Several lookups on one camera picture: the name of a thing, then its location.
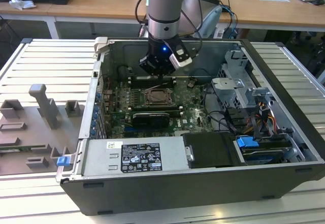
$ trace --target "wooden desk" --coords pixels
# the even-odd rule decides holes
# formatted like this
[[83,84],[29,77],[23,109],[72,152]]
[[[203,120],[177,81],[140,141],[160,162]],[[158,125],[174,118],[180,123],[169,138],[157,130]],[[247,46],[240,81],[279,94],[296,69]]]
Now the wooden desk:
[[[135,19],[138,0],[70,0],[67,5],[52,5],[50,16]],[[139,6],[139,16],[146,14],[145,0]]]
[[[225,5],[228,4],[227,0],[221,1]],[[265,25],[265,29],[304,30],[306,27],[321,28],[324,31],[325,5],[315,6],[301,0],[289,1],[230,0],[230,3],[238,16],[240,27],[253,28],[256,25]],[[224,17],[227,15],[229,16],[223,13],[220,22],[225,22]]]
[[[19,11],[8,3],[0,3],[0,15],[6,19],[41,20],[48,24],[52,38],[58,39],[56,22],[137,23],[134,8],[138,0],[70,0],[68,5],[37,4],[34,9]],[[260,0],[230,0],[238,16],[238,28],[325,31],[325,5],[314,6],[300,0],[270,2]],[[146,13],[145,2],[139,6],[139,16]],[[222,13],[219,27],[230,21]]]

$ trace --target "black wire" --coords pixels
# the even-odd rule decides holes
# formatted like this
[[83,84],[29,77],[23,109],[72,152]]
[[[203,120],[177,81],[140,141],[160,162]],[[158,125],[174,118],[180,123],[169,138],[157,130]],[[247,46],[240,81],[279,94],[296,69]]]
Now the black wire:
[[138,8],[139,8],[139,5],[141,3],[142,0],[138,0],[137,4],[136,4],[136,8],[135,8],[135,16],[136,16],[136,20],[140,23],[140,24],[143,24],[143,21],[141,21],[138,17]]
[[229,15],[230,15],[230,22],[229,22],[228,27],[224,30],[224,33],[228,31],[228,29],[230,28],[230,26],[231,26],[232,23],[233,23],[233,16],[232,16],[232,14],[231,14],[230,12],[228,12],[228,11],[227,11],[227,13],[229,13]]
[[192,72],[189,73],[189,77],[193,77],[195,72],[198,71],[198,70],[202,70],[202,71],[206,72],[210,77],[212,77],[212,75],[204,68],[196,68],[196,69],[194,69]]
[[201,29],[202,26],[203,26],[203,12],[202,12],[201,0],[198,0],[198,2],[199,2],[200,15],[201,15],[201,24],[200,24],[200,26],[198,27],[198,31],[200,31],[200,29]]
[[195,25],[192,23],[192,21],[189,19],[189,17],[187,16],[187,14],[181,10],[181,13],[183,14],[183,16],[186,18],[186,20],[189,22],[189,24],[191,24],[191,26],[194,28],[195,32],[198,34],[199,39],[200,39],[200,46],[197,49],[197,53],[199,53],[199,51],[201,50],[202,46],[203,46],[203,39],[202,36],[200,34],[200,32],[198,31],[198,29],[195,27]]
[[11,29],[11,31],[21,40],[21,37],[13,30],[13,28],[8,24],[7,20],[5,20],[2,16],[0,18],[6,23],[6,25]]
[[236,17],[236,19],[235,19],[235,27],[234,27],[234,30],[236,29],[237,24],[238,24],[238,16],[237,16],[237,14],[236,14],[235,12],[232,11],[232,8],[231,8],[231,6],[230,6],[230,0],[228,0],[228,6],[229,6],[229,10],[230,10],[230,12],[231,12],[231,13],[229,13],[229,15],[230,15],[230,23],[229,23],[228,27],[225,29],[224,32],[227,32],[227,31],[229,30],[230,26],[231,26],[232,23],[233,23],[233,16],[232,16],[232,14]]

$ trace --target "cable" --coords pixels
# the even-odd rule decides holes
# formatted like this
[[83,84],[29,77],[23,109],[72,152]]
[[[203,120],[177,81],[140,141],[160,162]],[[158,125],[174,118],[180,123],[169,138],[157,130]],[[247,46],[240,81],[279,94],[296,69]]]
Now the cable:
[[226,8],[225,6],[223,6],[223,8],[229,12],[229,14],[230,14],[230,16],[231,16],[231,19],[232,19],[232,20],[233,20],[233,22],[234,22],[234,25],[233,25],[233,30],[232,30],[232,32],[231,32],[231,33],[230,33],[230,35],[229,35],[229,39],[230,39],[230,38],[231,38],[231,36],[232,36],[232,34],[234,33],[234,30],[235,30],[235,27],[236,27],[236,24],[235,24],[236,20],[235,20],[235,17],[234,17],[234,14],[233,14],[233,12],[232,12],[231,10],[229,10],[229,9],[228,9],[228,8]]
[[192,72],[190,72],[188,76],[189,77],[193,77],[193,75],[195,74],[195,72],[198,71],[198,70],[202,70],[202,71],[206,72],[212,78],[212,75],[206,69],[204,69],[204,68],[196,68]]
[[230,26],[231,26],[231,23],[234,22],[234,26],[233,26],[232,32],[231,32],[230,35],[229,35],[229,38],[231,38],[231,36],[233,35],[234,31],[236,30],[236,27],[237,27],[237,24],[238,24],[238,16],[237,16],[236,13],[234,13],[234,12],[232,11],[232,8],[231,8],[231,5],[230,5],[230,0],[227,0],[227,1],[228,1],[228,6],[229,6],[229,8],[227,8],[227,7],[222,3],[222,1],[220,0],[221,4],[223,5],[223,8],[224,8],[225,10],[227,10],[228,13],[229,13],[229,15],[230,15],[230,23],[229,23],[228,27],[225,29],[224,32],[227,32],[228,29],[229,29]]
[[7,24],[7,26],[11,29],[11,31],[17,36],[18,39],[21,40],[21,37],[13,30],[13,28],[8,24],[7,20],[5,20],[2,16],[0,18]]
[[198,0],[199,2],[199,7],[200,7],[200,15],[201,15],[201,24],[200,26],[198,27],[198,31],[200,31],[200,29],[202,28],[203,26],[203,12],[202,12],[202,5],[201,5],[201,0]]
[[136,16],[136,20],[140,23],[140,24],[143,24],[143,21],[141,21],[138,17],[138,8],[139,8],[139,5],[141,3],[142,0],[138,0],[137,4],[136,4],[136,8],[135,8],[135,16]]
[[195,27],[195,25],[192,23],[192,21],[189,19],[189,17],[186,15],[186,13],[181,10],[181,13],[183,14],[183,16],[186,18],[186,20],[189,22],[189,24],[191,24],[191,26],[194,28],[195,32],[198,34],[199,36],[199,39],[200,39],[200,46],[197,50],[197,53],[199,53],[199,51],[202,49],[202,46],[203,46],[203,39],[202,39],[202,36],[199,32],[199,30]]

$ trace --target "blue clip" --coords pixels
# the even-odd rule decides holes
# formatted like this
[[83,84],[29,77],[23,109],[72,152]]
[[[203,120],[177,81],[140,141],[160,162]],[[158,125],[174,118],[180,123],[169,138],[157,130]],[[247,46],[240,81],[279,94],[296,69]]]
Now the blue clip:
[[240,137],[236,140],[239,147],[259,147],[258,142],[253,140],[253,137]]
[[60,156],[57,159],[56,165],[58,167],[69,167],[70,166],[71,156]]

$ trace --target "white sticker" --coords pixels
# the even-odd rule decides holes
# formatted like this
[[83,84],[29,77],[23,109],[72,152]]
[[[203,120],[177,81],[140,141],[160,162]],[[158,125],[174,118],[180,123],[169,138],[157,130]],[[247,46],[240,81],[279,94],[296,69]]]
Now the white sticker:
[[122,148],[123,141],[108,141],[106,148],[107,149],[120,149]]

